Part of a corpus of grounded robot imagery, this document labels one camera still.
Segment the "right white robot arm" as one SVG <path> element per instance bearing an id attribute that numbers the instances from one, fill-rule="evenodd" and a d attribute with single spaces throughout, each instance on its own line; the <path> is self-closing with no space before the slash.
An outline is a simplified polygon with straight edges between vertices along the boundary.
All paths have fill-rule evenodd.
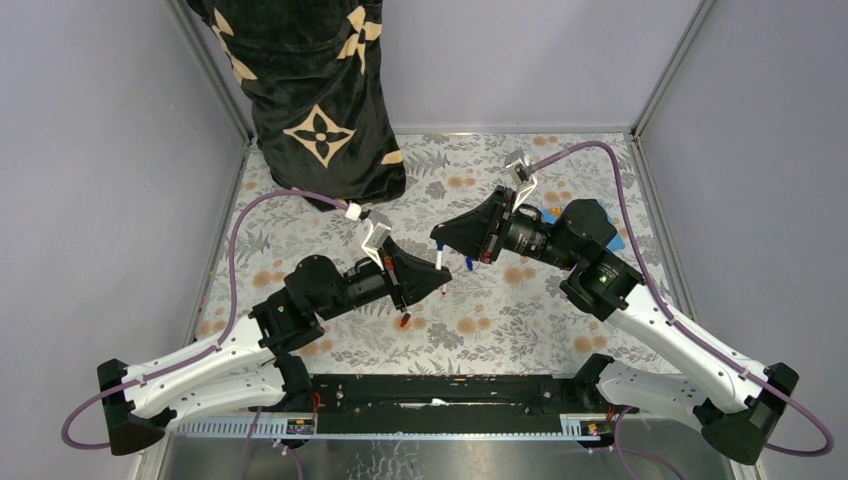
<path id="1" fill-rule="evenodd" d="M 766 366 L 734 351 L 652 295 L 645 277 L 613 253 L 615 236 L 594 199 L 568 203 L 553 223 L 517 203 L 499 186 L 478 207 L 447 220 L 431 238 L 481 263 L 502 251 L 567 272 L 559 284 L 579 311 L 638 338 L 677 368 L 639 373 L 602 354 L 579 370 L 575 402 L 597 412 L 608 403 L 635 407 L 684 424 L 725 457 L 755 464 L 786 409 L 798 374 L 783 363 Z"/>

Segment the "white pen red tip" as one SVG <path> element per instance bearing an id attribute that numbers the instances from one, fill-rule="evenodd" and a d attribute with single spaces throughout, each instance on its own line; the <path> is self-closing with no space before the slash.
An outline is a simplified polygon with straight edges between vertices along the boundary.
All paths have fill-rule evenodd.
<path id="1" fill-rule="evenodd" d="M 435 266 L 438 270 L 441 270 L 443 267 L 443 252 L 444 245 L 442 243 L 438 243 L 436 245 L 436 261 Z M 440 287 L 440 294 L 444 297 L 447 294 L 447 284 L 442 284 Z"/>

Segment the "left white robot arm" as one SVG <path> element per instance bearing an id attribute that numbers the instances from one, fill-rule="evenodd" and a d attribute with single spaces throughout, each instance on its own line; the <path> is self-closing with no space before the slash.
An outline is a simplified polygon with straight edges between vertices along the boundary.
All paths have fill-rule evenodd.
<path id="1" fill-rule="evenodd" d="M 340 272 L 327 257 L 302 259 L 283 289 L 235 321 L 223 340 L 209 337 L 164 357 L 97 368 L 115 456 L 143 450 L 184 423 L 254 407 L 310 410 L 314 388 L 295 351 L 324 335 L 322 321 L 389 298 L 404 312 L 451 281 L 444 266 L 387 239 L 376 260 Z"/>

